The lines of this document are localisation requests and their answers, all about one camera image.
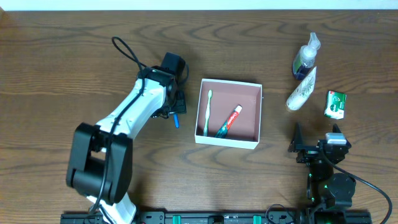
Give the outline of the green white toothbrush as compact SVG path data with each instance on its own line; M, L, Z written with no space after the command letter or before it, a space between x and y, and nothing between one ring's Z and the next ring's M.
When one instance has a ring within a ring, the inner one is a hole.
M210 120L210 105L211 105L211 98L213 96L213 91L209 90L208 91L208 101L206 105L206 111L205 111L205 125L203 128L203 135L207 136L208 135L208 124Z

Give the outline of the red green toothpaste tube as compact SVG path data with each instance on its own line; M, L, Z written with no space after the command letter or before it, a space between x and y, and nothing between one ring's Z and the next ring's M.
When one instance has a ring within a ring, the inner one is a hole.
M228 117L228 119L224 122L224 124L222 125L222 127L220 127L220 129L218 130L218 132L215 134L216 138L225 138L229 129L231 128L232 124L234 123L234 121L236 120L236 118L239 116L241 110L242 110L242 106L238 105L233 112L230 114L230 116Z

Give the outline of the blue disposable razor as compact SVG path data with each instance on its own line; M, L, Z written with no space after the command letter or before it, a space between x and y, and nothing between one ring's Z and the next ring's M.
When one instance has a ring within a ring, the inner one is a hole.
M178 114L177 114L177 113L174 114L174 123L175 123L175 127L176 127L176 128L179 128L179 127L180 127L179 119L178 119Z

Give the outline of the green white soap packet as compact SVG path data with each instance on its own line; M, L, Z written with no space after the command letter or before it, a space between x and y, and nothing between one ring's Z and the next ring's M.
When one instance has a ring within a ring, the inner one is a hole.
M328 91L324 115L333 119L343 119L345 116L346 94Z

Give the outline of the white square cardboard box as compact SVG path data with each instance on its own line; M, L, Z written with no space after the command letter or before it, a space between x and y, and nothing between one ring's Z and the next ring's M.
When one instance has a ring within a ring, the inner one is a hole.
M208 135L203 135L208 91L213 91L210 105ZM215 134L233 110L243 108L225 138ZM255 149L260 140L262 85L229 80L203 79L198 100L195 142L214 146Z

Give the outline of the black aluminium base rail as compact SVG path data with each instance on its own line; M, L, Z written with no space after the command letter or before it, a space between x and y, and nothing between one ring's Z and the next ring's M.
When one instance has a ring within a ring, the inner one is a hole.
M310 221L304 214L297 215L293 211L281 209L270 210L266 213L170 213L170 212L141 212L137 214L135 224L266 224L266 223L348 223L371 224L369 212L321 212L314 214Z

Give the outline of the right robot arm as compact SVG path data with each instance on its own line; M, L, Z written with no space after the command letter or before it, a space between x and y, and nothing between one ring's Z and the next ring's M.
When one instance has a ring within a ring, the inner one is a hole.
M296 162L308 169L307 198L312 204L301 208L295 215L295 223L333 223L345 220L345 209L352 206L356 181L342 172L336 173L334 165L345 159L351 144L334 124L315 146L304 143L299 124L288 151L297 154Z

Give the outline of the clear blue soap pump bottle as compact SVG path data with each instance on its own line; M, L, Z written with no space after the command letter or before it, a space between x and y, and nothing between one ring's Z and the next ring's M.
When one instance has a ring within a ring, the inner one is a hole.
M316 33L311 32L308 44L301 46L292 62L292 73L296 80L303 80L308 75L320 47L321 43Z

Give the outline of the white floral lotion tube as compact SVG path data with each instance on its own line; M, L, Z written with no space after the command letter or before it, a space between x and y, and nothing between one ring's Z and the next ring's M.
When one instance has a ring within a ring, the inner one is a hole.
M310 71L310 73L302 80L299 86L287 98L285 105L289 111L299 110L310 98L310 95L315 89L316 77L317 67L314 67Z

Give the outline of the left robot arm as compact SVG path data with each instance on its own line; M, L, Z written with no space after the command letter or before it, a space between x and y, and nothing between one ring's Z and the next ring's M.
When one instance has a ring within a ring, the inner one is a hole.
M186 113L179 86L188 65L170 52L159 66L139 71L130 94L95 125L81 123L73 135L66 183L93 202L88 213L66 213L61 223L134 223L137 208L127 193L133 140L149 118Z

